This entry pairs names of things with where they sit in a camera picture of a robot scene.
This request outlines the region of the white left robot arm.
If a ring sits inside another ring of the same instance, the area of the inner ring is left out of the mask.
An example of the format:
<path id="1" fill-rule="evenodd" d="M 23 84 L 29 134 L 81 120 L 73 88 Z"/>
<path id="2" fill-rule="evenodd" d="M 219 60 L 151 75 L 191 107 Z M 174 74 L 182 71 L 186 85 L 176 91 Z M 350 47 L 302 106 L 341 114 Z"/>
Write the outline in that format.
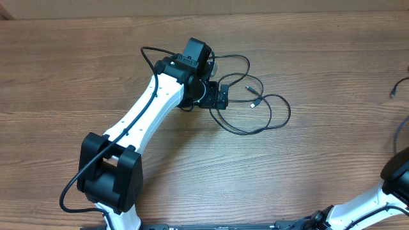
<path id="1" fill-rule="evenodd" d="M 210 80 L 215 59 L 174 54 L 153 65 L 148 87 L 103 135 L 82 142 L 77 189 L 102 213 L 105 229 L 140 229 L 135 201 L 143 187 L 142 155 L 152 135 L 175 107 L 226 108 L 228 87 Z"/>

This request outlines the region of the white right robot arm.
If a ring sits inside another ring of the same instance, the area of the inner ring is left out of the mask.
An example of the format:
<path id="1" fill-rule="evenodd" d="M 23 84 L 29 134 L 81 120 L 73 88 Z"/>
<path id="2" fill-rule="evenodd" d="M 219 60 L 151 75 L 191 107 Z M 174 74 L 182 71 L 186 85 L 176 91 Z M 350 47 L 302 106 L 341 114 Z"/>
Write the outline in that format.
<path id="1" fill-rule="evenodd" d="M 394 155 L 381 181 L 351 201 L 314 213 L 302 229 L 365 229 L 396 215 L 408 215 L 408 149 Z"/>

